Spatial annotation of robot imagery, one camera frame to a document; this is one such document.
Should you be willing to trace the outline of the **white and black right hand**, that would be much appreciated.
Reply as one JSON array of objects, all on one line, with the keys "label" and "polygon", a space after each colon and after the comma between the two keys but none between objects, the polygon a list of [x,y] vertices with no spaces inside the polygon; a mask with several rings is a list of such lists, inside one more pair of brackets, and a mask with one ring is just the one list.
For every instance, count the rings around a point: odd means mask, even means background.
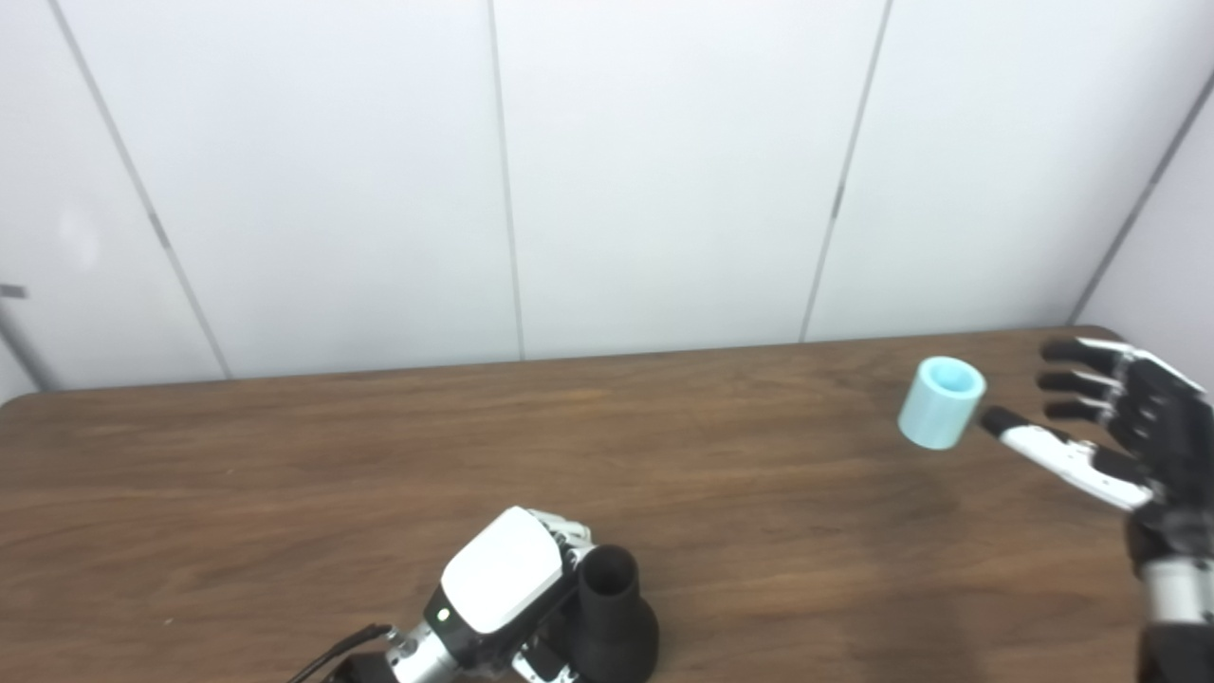
[{"label": "white and black right hand", "polygon": [[981,415],[986,433],[1080,493],[1127,511],[1131,565],[1212,559],[1212,405],[1184,372],[1122,341],[1049,338],[1037,380],[1065,393],[1038,425],[1004,406]]}]

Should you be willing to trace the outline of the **white and black left hand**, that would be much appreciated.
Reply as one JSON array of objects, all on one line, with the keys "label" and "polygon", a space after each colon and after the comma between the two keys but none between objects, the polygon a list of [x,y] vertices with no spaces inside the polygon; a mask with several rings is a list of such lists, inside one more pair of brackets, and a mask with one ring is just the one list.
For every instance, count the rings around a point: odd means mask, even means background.
[{"label": "white and black left hand", "polygon": [[550,511],[503,511],[447,562],[422,611],[456,675],[495,677],[574,594],[590,527]]}]

